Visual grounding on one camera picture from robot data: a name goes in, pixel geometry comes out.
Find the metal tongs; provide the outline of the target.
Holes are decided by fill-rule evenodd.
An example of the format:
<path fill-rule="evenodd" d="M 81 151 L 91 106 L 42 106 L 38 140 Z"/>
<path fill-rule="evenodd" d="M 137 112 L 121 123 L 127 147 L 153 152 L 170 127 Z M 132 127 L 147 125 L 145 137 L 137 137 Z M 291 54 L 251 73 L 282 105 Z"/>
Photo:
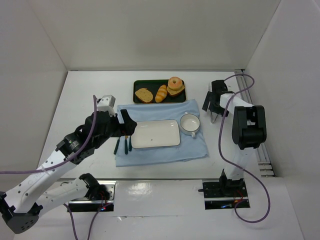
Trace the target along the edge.
<path fill-rule="evenodd" d="M 215 112 L 210 112 L 210 122 L 211 122 L 212 124 L 214 124 L 215 121 L 217 120 L 218 116 L 219 116 L 219 115 L 218 115 L 217 113 L 215 113 Z"/>

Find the pink glazed donut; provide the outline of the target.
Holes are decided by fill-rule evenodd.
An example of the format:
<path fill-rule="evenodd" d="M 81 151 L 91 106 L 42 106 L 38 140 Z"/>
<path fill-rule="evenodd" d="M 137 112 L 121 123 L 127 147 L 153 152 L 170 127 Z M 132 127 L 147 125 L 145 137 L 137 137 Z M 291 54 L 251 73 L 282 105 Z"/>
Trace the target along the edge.
<path fill-rule="evenodd" d="M 168 80 L 167 86 L 171 90 L 177 91 L 183 86 L 183 81 L 179 77 L 173 76 Z"/>

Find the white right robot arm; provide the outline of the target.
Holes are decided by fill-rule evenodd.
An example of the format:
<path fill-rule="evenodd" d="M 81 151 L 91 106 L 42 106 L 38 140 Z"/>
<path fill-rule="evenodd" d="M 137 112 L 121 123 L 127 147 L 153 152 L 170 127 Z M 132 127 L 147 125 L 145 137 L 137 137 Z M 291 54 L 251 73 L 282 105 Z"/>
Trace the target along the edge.
<path fill-rule="evenodd" d="M 239 97 L 232 97 L 223 80 L 214 80 L 209 84 L 205 103 L 202 109 L 210 111 L 211 122 L 214 123 L 218 116 L 223 116 L 227 108 L 226 117 L 232 116 L 231 137 L 237 146 L 232 164 L 227 163 L 222 170 L 219 183 L 225 188 L 239 187 L 243 182 L 243 169 L 257 149 L 267 138 L 265 109 L 261 105 L 252 105 Z"/>

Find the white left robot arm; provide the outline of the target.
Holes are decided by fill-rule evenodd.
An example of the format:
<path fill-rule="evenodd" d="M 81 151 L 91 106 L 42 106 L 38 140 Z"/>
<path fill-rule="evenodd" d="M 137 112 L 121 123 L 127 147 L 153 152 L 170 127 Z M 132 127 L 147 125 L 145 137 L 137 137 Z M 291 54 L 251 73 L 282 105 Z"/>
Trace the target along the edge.
<path fill-rule="evenodd" d="M 110 193 L 90 173 L 49 189 L 65 173 L 94 154 L 110 138 L 133 135 L 140 122 L 135 122 L 126 109 L 114 112 L 115 98 L 106 95 L 93 99 L 93 113 L 84 124 L 67 134 L 47 160 L 36 170 L 27 170 L 27 178 L 14 188 L 0 193 L 0 213 L 15 234 L 29 230 L 47 212 L 74 199 L 86 198 L 107 206 Z"/>

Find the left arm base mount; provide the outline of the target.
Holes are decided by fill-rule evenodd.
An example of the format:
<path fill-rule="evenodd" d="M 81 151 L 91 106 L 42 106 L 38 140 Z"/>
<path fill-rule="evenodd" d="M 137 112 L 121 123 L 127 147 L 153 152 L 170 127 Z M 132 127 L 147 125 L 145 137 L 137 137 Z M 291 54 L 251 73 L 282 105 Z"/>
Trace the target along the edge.
<path fill-rule="evenodd" d="M 84 197 L 76 198 L 67 203 L 73 213 L 96 212 L 102 207 L 102 212 L 114 211 L 116 182 L 99 180 L 99 187 Z"/>

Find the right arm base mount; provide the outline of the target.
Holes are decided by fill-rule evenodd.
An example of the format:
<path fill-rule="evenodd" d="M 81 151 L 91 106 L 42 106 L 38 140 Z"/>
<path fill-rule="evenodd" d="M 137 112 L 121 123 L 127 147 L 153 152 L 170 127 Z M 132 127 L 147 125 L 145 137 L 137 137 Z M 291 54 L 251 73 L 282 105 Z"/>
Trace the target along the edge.
<path fill-rule="evenodd" d="M 218 181 L 204 181 L 202 187 L 197 190 L 203 194 L 206 210 L 250 208 L 247 187 L 244 181 L 239 186 L 226 187 Z"/>

